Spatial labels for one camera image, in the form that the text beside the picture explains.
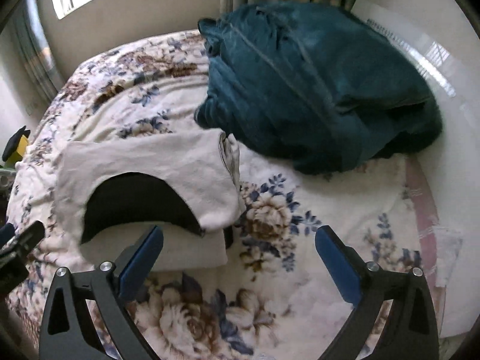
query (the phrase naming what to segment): folded teal comforter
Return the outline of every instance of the folded teal comforter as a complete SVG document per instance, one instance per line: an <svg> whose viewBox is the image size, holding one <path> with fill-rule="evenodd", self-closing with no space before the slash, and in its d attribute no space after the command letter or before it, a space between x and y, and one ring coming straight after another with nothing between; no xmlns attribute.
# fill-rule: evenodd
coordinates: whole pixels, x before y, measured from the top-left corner
<svg viewBox="0 0 480 360"><path fill-rule="evenodd" d="M195 113L306 174L417 152L442 130L428 85L388 40L344 10L244 5L198 23L210 59Z"/></svg>

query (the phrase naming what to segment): floral bedspread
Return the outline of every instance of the floral bedspread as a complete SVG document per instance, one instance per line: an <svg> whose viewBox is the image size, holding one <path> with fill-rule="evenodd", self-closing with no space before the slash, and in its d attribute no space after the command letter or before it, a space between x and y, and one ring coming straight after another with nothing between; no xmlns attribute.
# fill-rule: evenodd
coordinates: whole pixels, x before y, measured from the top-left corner
<svg viewBox="0 0 480 360"><path fill-rule="evenodd" d="M62 150L70 140L140 139L199 128L193 114L207 83L203 40L187 31L84 62L52 102L18 164L7 212L17 232L35 220L46 226L46 238L29 256L29 278L8 299L36 345L55 271L92 268L52 211ZM136 326L162 359L317 359L351 306L321 263L314 233L328 224L363 259L386 269L422 266L407 167L399 155L344 174L306 176L241 145L247 210L236 223L229 262L151 274L143 301L128 306ZM95 304L89 306L107 352L117 357ZM387 311L388 303L363 355L374 347Z"/></svg>

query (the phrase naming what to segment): bed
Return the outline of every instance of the bed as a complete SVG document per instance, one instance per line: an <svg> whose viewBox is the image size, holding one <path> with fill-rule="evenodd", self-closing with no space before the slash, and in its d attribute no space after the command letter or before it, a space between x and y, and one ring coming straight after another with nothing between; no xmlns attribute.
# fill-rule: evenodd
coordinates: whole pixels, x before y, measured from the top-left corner
<svg viewBox="0 0 480 360"><path fill-rule="evenodd" d="M62 150L71 140L140 139L199 128L193 114L207 84L203 40L186 31L85 61L51 103L17 164L7 211L17 232L35 220L46 227L46 238L29 257L28 279L7 299L36 347L55 271L92 269L52 211ZM162 359L317 359L351 311L314 248L323 224L366 261L394 271L420 266L441 323L443 289L435 287L432 231L438 219L415 157L307 176L243 145L240 152L247 211L234 226L227 265L151 274L147 300L128 306ZM89 307L107 353L118 357L95 303ZM373 349L388 307L386 302L362 355Z"/></svg>

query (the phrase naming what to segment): yellow object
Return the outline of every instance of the yellow object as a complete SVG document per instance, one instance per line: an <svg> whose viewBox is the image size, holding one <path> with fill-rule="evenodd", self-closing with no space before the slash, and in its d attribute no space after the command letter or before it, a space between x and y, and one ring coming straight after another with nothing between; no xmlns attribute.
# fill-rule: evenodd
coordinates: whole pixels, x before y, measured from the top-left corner
<svg viewBox="0 0 480 360"><path fill-rule="evenodd" d="M20 138L20 142L18 142L17 148L11 154L11 156L8 157L8 160L5 161L5 167L6 168L14 168L15 164L18 161L22 160L27 146L28 146L28 139L25 137L25 135L22 135L22 137Z"/></svg>

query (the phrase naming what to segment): teal blanket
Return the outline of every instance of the teal blanket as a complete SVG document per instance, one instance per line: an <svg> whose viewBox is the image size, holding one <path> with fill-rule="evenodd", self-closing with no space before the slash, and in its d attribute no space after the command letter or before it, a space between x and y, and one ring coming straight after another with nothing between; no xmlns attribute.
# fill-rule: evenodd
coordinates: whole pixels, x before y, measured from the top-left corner
<svg viewBox="0 0 480 360"><path fill-rule="evenodd" d="M195 113L306 174L417 152L442 130L435 98L388 40L324 4L244 5L198 23L210 59Z"/></svg>

